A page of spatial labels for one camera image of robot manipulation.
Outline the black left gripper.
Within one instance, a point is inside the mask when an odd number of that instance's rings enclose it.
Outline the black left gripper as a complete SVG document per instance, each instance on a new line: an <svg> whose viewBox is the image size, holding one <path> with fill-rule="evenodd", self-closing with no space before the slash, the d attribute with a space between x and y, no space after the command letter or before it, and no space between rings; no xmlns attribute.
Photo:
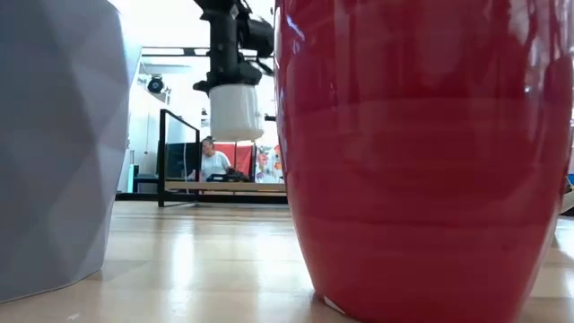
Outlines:
<svg viewBox="0 0 574 323"><path fill-rule="evenodd" d="M209 92L225 84L258 85L262 73L239 55L237 23L210 20L210 70L206 79L193 85L195 91Z"/></svg>

